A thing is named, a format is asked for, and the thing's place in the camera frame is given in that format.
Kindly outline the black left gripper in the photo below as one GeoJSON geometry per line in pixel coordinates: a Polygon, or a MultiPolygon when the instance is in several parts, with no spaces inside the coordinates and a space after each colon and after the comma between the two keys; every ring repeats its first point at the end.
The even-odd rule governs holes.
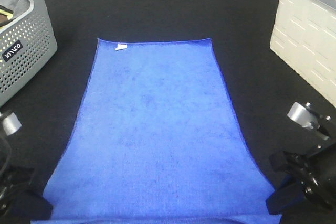
{"type": "Polygon", "coordinates": [[[53,206],[32,191],[33,170],[11,165],[12,148],[1,136],[1,220],[48,220],[53,206]]]}

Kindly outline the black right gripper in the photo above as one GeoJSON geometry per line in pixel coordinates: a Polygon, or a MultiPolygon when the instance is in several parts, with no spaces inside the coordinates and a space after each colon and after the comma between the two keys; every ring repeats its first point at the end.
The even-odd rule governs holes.
{"type": "Polygon", "coordinates": [[[303,129],[313,133],[322,143],[306,153],[278,151],[270,155],[274,172],[285,172],[300,183],[278,188],[267,199],[270,215],[300,210],[306,198],[327,210],[335,209],[335,136],[329,128],[335,127],[332,119],[294,119],[303,129]]]}

